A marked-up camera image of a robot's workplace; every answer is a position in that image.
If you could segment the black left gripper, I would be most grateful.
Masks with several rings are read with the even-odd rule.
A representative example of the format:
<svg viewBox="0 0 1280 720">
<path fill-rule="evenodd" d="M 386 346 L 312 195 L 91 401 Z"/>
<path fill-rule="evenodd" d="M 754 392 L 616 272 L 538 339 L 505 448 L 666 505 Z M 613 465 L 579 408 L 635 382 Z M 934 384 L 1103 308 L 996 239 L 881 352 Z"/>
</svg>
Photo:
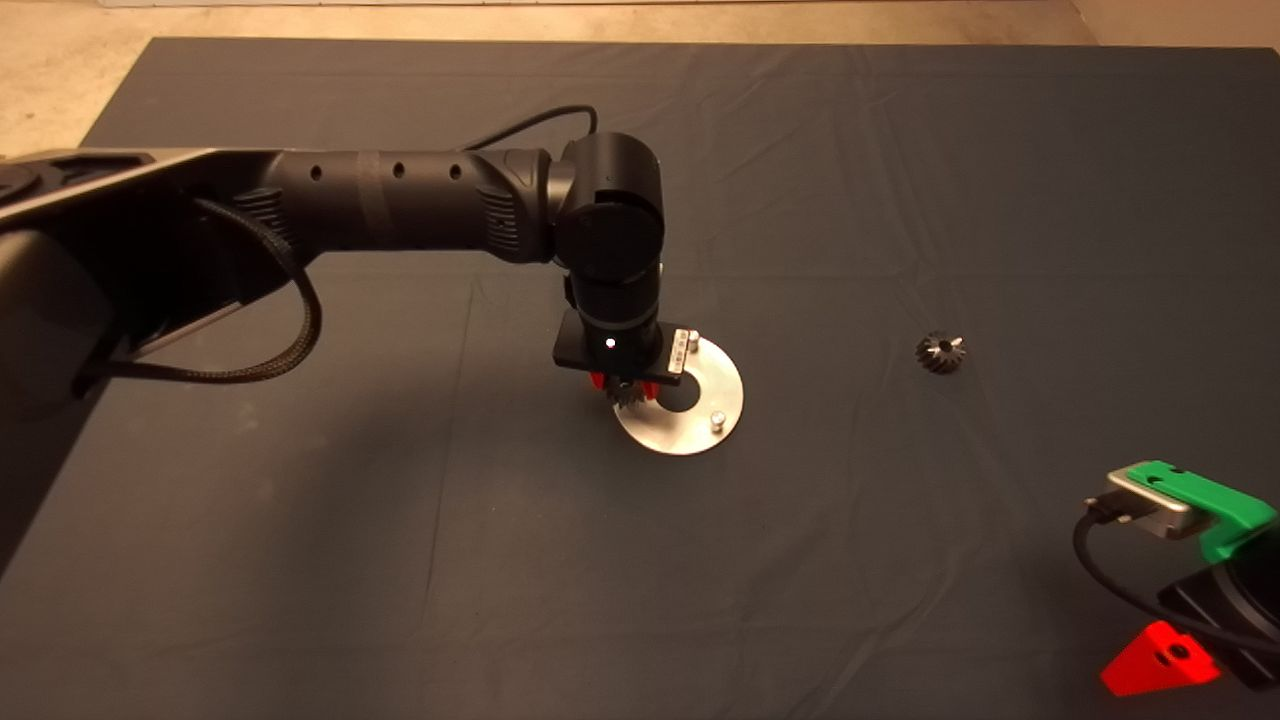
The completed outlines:
<svg viewBox="0 0 1280 720">
<path fill-rule="evenodd" d="M 660 387 L 676 387 L 685 373 L 690 329 L 649 318 L 639 325 L 608 329 L 589 324 L 572 309 L 561 318 L 552 357 L 557 366 L 589 373 L 595 389 L 607 378 L 640 383 L 645 400 Z"/>
</svg>

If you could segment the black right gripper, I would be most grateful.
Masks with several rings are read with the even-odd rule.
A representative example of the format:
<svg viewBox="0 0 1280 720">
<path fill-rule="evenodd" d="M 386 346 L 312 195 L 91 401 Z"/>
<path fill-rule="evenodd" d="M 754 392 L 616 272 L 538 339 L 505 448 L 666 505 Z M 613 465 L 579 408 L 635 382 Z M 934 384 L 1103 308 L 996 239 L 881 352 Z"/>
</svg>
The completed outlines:
<svg viewBox="0 0 1280 720">
<path fill-rule="evenodd" d="M 1277 641 L 1279 539 L 1254 538 L 1231 559 L 1162 588 L 1158 603 L 1225 632 Z M 1252 691 L 1277 688 L 1276 655 L 1193 637 L 1170 623 L 1151 623 L 1110 660 L 1100 680 L 1111 694 L 1133 697 L 1216 682 L 1219 662 Z"/>
</svg>

